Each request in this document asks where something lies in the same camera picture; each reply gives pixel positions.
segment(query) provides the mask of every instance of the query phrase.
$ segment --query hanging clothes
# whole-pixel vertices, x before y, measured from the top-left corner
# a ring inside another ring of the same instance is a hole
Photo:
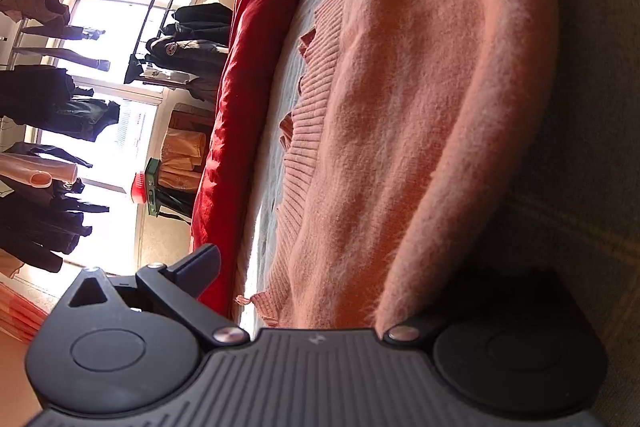
[[[88,212],[91,214],[103,214],[109,212],[109,207],[103,204],[87,203],[76,198],[54,198],[50,208],[54,210],[74,210],[76,212]]]
[[[231,26],[220,22],[176,22],[162,28],[162,32],[175,41],[206,40],[228,47]]]
[[[43,239],[50,230],[86,237],[93,230],[92,227],[85,227],[83,221],[82,212],[62,212],[46,208],[15,192],[0,198],[0,223],[9,229],[19,230],[25,237],[37,235],[39,239]],[[47,247],[46,239],[37,243]]]
[[[162,86],[168,87],[169,89],[186,89],[195,100],[210,103],[216,103],[218,86],[220,85],[219,78],[202,78],[200,76],[184,83],[162,80],[160,78],[150,78],[147,80],[146,78],[139,77],[138,79],[142,80],[143,84],[149,84],[151,86]]]
[[[62,39],[64,41],[81,41],[91,39],[97,41],[104,30],[94,30],[93,28],[82,28],[82,26],[62,26],[62,28],[52,28],[50,26],[28,26],[22,32],[29,35],[41,35],[52,39]]]
[[[93,89],[85,89],[84,87],[76,86],[74,89],[74,96],[88,96],[89,98],[93,98],[95,91]]]
[[[75,89],[66,70],[52,66],[16,66],[0,71],[0,116],[95,141],[105,127],[118,123],[120,106],[94,98],[73,98]]]
[[[102,100],[70,100],[45,121],[40,127],[58,134],[95,142],[107,127],[118,123],[120,106]]]
[[[55,147],[54,145],[46,145],[44,143],[16,142],[4,152],[26,156],[38,156],[40,154],[47,154],[49,156],[60,158],[61,160],[76,163],[78,165],[81,165],[82,167],[87,167],[88,169],[93,167],[91,163],[82,160],[82,158],[78,158],[77,156],[69,154],[64,149],[60,149],[60,147]]]
[[[161,185],[156,187],[156,203],[159,206],[170,208],[183,216],[193,217],[195,199],[196,195],[193,192],[175,190]]]
[[[60,0],[0,0],[0,11],[14,22],[29,18],[53,28],[62,28],[71,19],[69,6]]]
[[[83,57],[79,53],[66,48],[14,48],[14,52],[21,55],[42,55],[43,57],[62,58],[63,60],[68,60],[69,62],[100,71],[109,71],[109,68],[111,68],[111,63],[108,60]]]
[[[84,191],[84,183],[78,178],[73,185],[64,184],[58,180],[53,180],[51,190],[54,196],[64,196],[65,194],[82,194]]]
[[[38,127],[71,100],[75,89],[66,70],[53,66],[20,65],[0,71],[0,115]]]
[[[147,41],[146,48],[150,53],[150,61],[160,68],[217,80],[220,79],[228,56],[215,42],[175,42],[173,37],[167,36]]]
[[[233,11],[219,2],[182,6],[174,12],[174,19],[180,23],[222,22],[231,24],[232,16]]]
[[[25,264],[48,272],[57,273],[62,267],[62,257],[2,225],[0,225],[0,248]]]
[[[75,183],[78,179],[78,166],[39,156],[0,153],[0,174],[32,187],[46,188],[53,179]]]

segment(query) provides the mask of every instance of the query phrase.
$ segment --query ribbed plastic surface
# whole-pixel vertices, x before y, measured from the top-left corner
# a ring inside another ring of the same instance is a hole
[[[182,394],[119,419],[47,411],[31,427],[602,427],[580,413],[519,422],[472,409],[442,387],[427,357],[372,331],[263,330],[213,354]]]

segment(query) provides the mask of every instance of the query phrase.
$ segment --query hanging jacket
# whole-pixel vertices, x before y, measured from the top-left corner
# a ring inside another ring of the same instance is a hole
[[[57,273],[62,257],[0,225],[0,248],[30,266]]]
[[[20,230],[27,235],[32,232],[56,230],[86,237],[91,235],[92,227],[85,227],[82,224],[83,221],[82,212],[61,212],[45,208],[28,201],[19,194],[9,194],[0,198],[0,223],[4,227]]]
[[[203,40],[175,42],[169,36],[151,39],[146,44],[156,66],[215,79],[220,79],[227,57],[219,47],[215,42]]]
[[[219,2],[182,6],[174,12],[174,19],[187,22],[223,22],[231,24],[233,11]]]
[[[40,129],[95,142],[98,135],[109,125],[118,123],[120,106],[102,100],[70,100],[57,108]]]
[[[87,203],[76,198],[54,198],[50,208],[53,210],[74,210],[76,212],[89,212],[91,214],[103,214],[109,212],[109,207],[103,204]]]
[[[53,180],[50,187],[54,196],[64,196],[65,194],[82,194],[84,191],[84,183],[78,178],[73,185],[65,184],[57,180]]]
[[[0,71],[0,116],[39,127],[76,89],[66,70],[46,65]]]
[[[0,116],[17,124],[95,141],[118,123],[120,106],[94,98],[72,98],[76,86],[66,70],[52,66],[16,66],[0,71]]]
[[[229,46],[231,26],[220,22],[191,22],[169,24],[162,29],[164,35],[175,41],[205,40]]]

